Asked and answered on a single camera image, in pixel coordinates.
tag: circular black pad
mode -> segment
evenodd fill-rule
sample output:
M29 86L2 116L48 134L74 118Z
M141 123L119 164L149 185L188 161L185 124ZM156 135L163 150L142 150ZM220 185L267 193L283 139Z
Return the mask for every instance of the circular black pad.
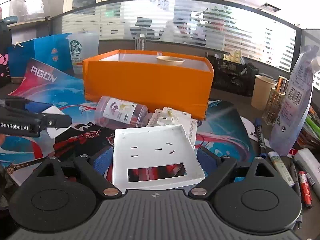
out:
M12 196L9 211L22 227L32 231L57 232L86 221L96 205L88 187L57 176L38 177Z
M219 189L213 206L226 223L255 234L288 230L301 211L300 199L282 178L254 175Z

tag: black camera device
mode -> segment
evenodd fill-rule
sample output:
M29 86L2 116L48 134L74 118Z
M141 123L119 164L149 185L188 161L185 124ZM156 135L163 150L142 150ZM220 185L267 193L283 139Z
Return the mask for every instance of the black camera device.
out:
M42 104L46 105L45 107L50 106L49 104L15 96L7 96L2 100L4 103L0 105L0 133L39 137L40 132L46 128L67 128L72 124L72 119L69 115L35 113L26 108L26 105L30 104Z
M90 163L88 155L47 158L11 198L10 215L21 228L9 239L299 239L291 229L301 201L261 157L238 163L222 156L188 194L122 194Z

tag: red marker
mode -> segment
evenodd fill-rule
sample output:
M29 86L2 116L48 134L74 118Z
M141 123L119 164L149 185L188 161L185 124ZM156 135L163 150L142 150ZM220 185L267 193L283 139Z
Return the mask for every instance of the red marker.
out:
M298 177L300 182L301 196L306 205L306 208L312 208L311 193L310 193L307 175L304 171L299 171Z

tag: orange box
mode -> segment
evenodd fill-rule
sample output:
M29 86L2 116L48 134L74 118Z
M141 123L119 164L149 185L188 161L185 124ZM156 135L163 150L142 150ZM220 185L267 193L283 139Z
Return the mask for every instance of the orange box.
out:
M180 66L158 64L156 56L183 58ZM111 96L148 107L164 106L204 119L213 67L204 57L145 50L114 50L83 61L85 99Z

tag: paper bowl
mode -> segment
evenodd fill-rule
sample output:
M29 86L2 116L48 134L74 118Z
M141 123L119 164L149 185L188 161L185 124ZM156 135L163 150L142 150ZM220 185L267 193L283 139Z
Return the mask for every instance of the paper bowl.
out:
M184 63L184 59L178 57L157 56L157 62L164 65L179 66Z

